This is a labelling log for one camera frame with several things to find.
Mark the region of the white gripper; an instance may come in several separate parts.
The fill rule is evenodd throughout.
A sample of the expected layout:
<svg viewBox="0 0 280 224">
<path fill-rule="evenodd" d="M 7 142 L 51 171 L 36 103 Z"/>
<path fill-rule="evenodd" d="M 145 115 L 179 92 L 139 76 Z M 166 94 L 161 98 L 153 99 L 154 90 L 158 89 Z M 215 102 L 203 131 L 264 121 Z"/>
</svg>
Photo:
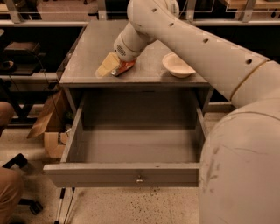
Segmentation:
<svg viewBox="0 0 280 224">
<path fill-rule="evenodd" d="M 95 75 L 97 77 L 109 76 L 110 72 L 119 66 L 121 60 L 130 62 L 137 57 L 136 54 L 125 45 L 122 33 L 120 33 L 115 40 L 114 51 L 115 52 L 110 52 L 107 55 L 96 70 Z"/>
</svg>

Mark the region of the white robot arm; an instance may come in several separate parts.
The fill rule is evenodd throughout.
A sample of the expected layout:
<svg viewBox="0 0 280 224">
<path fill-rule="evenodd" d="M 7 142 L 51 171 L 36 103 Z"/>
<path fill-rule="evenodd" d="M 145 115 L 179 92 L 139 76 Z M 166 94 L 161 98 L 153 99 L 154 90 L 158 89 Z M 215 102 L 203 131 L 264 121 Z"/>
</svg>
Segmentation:
<svg viewBox="0 0 280 224">
<path fill-rule="evenodd" d="M 235 107 L 201 152 L 200 224 L 280 224 L 278 63 L 179 20 L 176 0 L 130 0 L 127 15 L 98 76 L 123 73 L 159 40 Z"/>
</svg>

